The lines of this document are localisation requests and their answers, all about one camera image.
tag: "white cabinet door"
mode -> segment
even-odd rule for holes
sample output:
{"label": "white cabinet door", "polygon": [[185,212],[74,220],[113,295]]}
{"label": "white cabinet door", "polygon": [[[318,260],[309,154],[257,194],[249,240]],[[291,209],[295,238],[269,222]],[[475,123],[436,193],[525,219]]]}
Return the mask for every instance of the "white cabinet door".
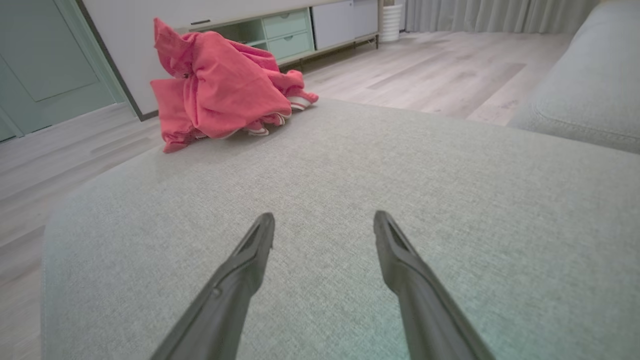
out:
{"label": "white cabinet door", "polygon": [[378,32],[378,0],[353,0],[356,38]]}
{"label": "white cabinet door", "polygon": [[353,0],[314,6],[311,10],[317,50],[356,38],[353,26]]}

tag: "sofa seam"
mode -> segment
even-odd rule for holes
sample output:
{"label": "sofa seam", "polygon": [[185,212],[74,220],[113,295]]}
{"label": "sofa seam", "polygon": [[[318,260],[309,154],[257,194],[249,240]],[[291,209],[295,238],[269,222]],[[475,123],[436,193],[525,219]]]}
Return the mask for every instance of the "sofa seam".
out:
{"label": "sofa seam", "polygon": [[541,119],[543,119],[543,120],[547,120],[549,122],[557,122],[561,126],[564,126],[564,127],[570,128],[570,129],[579,130],[579,131],[582,131],[583,133],[591,133],[591,134],[594,134],[594,135],[604,135],[606,138],[612,138],[612,139],[613,138],[619,138],[620,140],[630,140],[633,143],[640,143],[640,138],[637,138],[635,136],[613,133],[613,132],[608,131],[608,130],[603,130],[603,129],[598,129],[598,128],[595,128],[595,127],[588,127],[588,126],[578,125],[578,124],[573,123],[573,122],[563,121],[563,120],[559,120],[559,119],[555,119],[555,118],[549,117],[549,116],[543,114],[535,104],[531,104],[531,110],[533,111],[534,114],[539,115],[539,117]]}

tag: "gray fabric ottoman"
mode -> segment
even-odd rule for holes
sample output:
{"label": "gray fabric ottoman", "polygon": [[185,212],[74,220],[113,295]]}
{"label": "gray fabric ottoman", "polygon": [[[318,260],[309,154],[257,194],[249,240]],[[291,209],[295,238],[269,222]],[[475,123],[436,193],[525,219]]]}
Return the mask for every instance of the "gray fabric ottoman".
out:
{"label": "gray fabric ottoman", "polygon": [[238,359],[408,359],[389,211],[498,359],[640,353],[640,156],[321,100],[265,138],[149,151],[46,228],[46,359],[146,359],[256,216],[276,218]]}
{"label": "gray fabric ottoman", "polygon": [[640,154],[640,1],[596,7],[509,126]]}

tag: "red jacket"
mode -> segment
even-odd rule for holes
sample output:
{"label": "red jacket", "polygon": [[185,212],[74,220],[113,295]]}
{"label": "red jacket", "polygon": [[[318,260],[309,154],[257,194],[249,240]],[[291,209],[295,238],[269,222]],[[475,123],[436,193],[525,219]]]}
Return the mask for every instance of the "red jacket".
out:
{"label": "red jacket", "polygon": [[158,101],[165,152],[196,138],[221,138],[266,115],[291,115],[288,97],[317,101],[303,91],[302,74],[281,74],[273,55],[213,31],[180,36],[154,20],[156,49],[174,79],[151,81]]}

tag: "white ribbed pot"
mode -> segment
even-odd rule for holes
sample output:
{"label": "white ribbed pot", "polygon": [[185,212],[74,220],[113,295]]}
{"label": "white ribbed pot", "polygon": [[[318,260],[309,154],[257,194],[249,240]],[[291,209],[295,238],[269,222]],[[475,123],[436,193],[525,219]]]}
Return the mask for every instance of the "white ribbed pot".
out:
{"label": "white ribbed pot", "polygon": [[393,42],[400,39],[400,17],[402,4],[382,8],[382,36],[380,42]]}

